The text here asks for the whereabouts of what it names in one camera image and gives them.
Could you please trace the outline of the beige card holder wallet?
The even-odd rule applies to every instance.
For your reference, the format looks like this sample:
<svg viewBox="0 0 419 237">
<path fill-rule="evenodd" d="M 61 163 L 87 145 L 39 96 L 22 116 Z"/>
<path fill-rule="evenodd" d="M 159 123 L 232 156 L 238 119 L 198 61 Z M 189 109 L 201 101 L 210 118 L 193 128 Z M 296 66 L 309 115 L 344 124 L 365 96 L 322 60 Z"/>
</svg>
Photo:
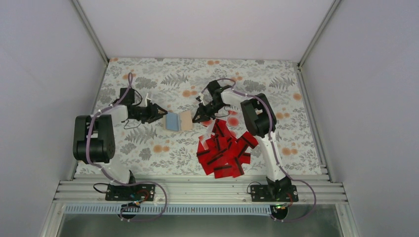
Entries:
<svg viewBox="0 0 419 237">
<path fill-rule="evenodd" d="M 163 127 L 172 132 L 183 132 L 193 129 L 191 111 L 180 113 L 168 112 L 163 118 Z"/>
</svg>

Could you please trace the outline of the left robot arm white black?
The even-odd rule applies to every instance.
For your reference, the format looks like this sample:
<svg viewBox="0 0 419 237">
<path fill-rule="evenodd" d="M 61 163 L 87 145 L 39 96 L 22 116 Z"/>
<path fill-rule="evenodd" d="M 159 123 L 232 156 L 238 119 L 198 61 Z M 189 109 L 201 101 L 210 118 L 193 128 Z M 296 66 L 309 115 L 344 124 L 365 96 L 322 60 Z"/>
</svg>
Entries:
<svg viewBox="0 0 419 237">
<path fill-rule="evenodd" d="M 136 102 L 137 95 L 139 93 L 133 88 L 120 89 L 119 98 L 104 109 L 93 115 L 77 116 L 74 127 L 75 160 L 98 168 L 111 185 L 119 185 L 118 194 L 126 200 L 137 195 L 138 187 L 132 171 L 114 157 L 114 128 L 131 120 L 140 124 L 153 123 L 168 113 L 149 98 Z"/>
</svg>

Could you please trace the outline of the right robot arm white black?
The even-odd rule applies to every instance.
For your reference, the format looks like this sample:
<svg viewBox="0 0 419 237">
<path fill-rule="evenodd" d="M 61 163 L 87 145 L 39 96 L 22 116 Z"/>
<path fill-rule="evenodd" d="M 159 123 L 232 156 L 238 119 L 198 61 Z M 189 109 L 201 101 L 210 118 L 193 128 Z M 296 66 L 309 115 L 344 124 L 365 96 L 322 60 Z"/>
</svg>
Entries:
<svg viewBox="0 0 419 237">
<path fill-rule="evenodd" d="M 267 167 L 267 193 L 274 201 L 287 196 L 292 186 L 289 175 L 283 169 L 276 139 L 276 117 L 267 97 L 260 93 L 251 95 L 235 89 L 234 85 L 221 86 L 220 80 L 211 81 L 196 97 L 198 109 L 193 123 L 214 119 L 215 114 L 225 106 L 241 110 L 247 131 L 258 141 Z"/>
</svg>

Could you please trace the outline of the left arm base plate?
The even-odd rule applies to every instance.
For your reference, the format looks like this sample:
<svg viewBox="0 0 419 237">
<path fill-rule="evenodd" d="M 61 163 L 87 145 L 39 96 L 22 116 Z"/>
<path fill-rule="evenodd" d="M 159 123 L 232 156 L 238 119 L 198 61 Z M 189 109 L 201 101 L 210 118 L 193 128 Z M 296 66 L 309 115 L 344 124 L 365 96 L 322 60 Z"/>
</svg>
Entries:
<svg viewBox="0 0 419 237">
<path fill-rule="evenodd" d="M 108 185 L 106 201 L 153 201 L 155 194 L 154 184 L 140 184 L 136 186 Z"/>
</svg>

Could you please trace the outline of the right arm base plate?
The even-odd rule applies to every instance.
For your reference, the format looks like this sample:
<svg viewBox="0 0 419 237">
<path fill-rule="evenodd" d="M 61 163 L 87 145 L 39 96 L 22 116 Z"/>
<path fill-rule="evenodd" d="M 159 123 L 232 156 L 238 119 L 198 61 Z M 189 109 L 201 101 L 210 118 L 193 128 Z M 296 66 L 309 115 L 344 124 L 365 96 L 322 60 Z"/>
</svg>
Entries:
<svg viewBox="0 0 419 237">
<path fill-rule="evenodd" d="M 268 185 L 250 185 L 249 193 L 253 202 L 298 202 L 298 191 L 295 185 L 273 193 Z"/>
</svg>

